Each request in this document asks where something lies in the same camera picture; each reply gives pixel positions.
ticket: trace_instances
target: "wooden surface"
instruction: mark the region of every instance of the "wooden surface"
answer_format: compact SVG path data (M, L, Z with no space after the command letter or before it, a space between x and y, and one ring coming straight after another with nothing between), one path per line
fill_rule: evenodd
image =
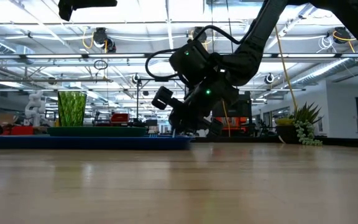
M358 149L0 151L0 223L358 223Z

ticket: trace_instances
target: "red object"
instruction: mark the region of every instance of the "red object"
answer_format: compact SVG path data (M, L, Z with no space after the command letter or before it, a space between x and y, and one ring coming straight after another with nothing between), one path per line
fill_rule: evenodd
M110 118L112 123L128 123L129 114L113 114Z
M223 123L223 130L229 130L229 127L227 125L227 122L226 122L226 118L223 117L223 118L216 118L218 121L222 122ZM242 127L241 124L244 124L247 122L247 119L246 117L236 117L236 118L229 118L229 121L232 121L230 122L230 130L243 130L244 132L247 131L247 128L246 127Z
M4 132L1 135L32 135L34 130L32 126L14 126L12 129L4 128Z

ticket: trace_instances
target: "fluorescent light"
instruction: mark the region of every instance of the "fluorescent light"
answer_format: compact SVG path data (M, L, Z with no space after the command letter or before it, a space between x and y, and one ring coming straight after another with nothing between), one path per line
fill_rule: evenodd
M0 55L0 59L19 59L18 55Z
M239 88L240 91L268 91L267 89Z
M90 52L89 51L87 51L86 49L80 49L80 51L84 51L84 52L86 52L87 54L89 54Z
M39 90L23 90L23 91L39 91ZM55 91L55 90L41 90L41 91Z
M305 91L306 89L292 89L292 91ZM277 91L291 91L290 89L274 89L272 93L276 93Z
M82 55L26 55L27 58L82 58Z
M10 87L15 87L15 88L20 88L22 87L22 85L18 84L18 83L14 83L14 82L0 82L1 85L6 85L6 86L10 86Z
M170 58L172 54L158 54L154 58Z
M20 90L15 90L15 89L0 89L0 91L20 91Z
M144 54L89 54L89 58L144 58Z
M92 92L92 91L87 91L86 94L92 98L95 98L95 99L98 99L99 98L99 95Z
M334 57L335 54L289 54L288 57Z
M81 90L81 89L75 89L75 90L66 89L66 90L58 90L58 91L84 91L84 90Z

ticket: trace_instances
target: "black robotic arm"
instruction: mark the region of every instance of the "black robotic arm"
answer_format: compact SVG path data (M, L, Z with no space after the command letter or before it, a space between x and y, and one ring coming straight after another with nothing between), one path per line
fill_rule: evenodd
M263 51L277 21L289 4L300 5L312 3L314 6L327 9L335 14L358 40L358 0L265 0L257 18L250 26L248 33L236 41L217 27L206 26L198 35L179 49L163 50L152 54L148 62L158 53L173 52L170 64L180 79L190 89L184 102L172 98L173 93L161 87L152 104L161 110L171 106L170 123L177 131L196 131L209 129L219 135L221 123L207 121L215 104L222 99L229 105L238 98L238 90L233 86L245 85L258 71ZM72 10L81 7L115 6L115 0L60 0L60 16L69 20ZM231 55L209 54L197 39L206 30L214 29L223 33L235 44L239 44Z

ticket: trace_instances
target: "wall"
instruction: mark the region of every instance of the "wall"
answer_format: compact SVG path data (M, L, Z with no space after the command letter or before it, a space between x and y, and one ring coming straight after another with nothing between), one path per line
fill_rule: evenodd
M323 132L315 129L316 134L326 134L330 138L358 138L357 105L358 77L346 81L333 83L332 81L349 75L348 71L333 75L322 80L315 86L307 86L306 91L295 92L296 102L299 106L305 102L319 105L320 116L323 116ZM289 106L293 111L291 94L286 94L284 100L268 101L267 105L252 107L254 115L263 114Z
M329 137L358 138L358 83L328 83Z
M8 93L8 97L0 96L0 108L24 111L29 102L29 96L18 95L17 93Z
M315 128L315 134L328 135L329 134L329 114L328 114L328 101L326 81L321 80L317 85L307 86L306 91L295 91L295 99L298 106L303 106L306 102L308 104L314 103L321 107L319 115L323 117L323 131L319 132L318 128ZM258 105L252 107L252 114L260 114L277 110L289 106L291 111L294 111L293 100L291 94L288 93L284 96L284 100L268 100L267 105Z

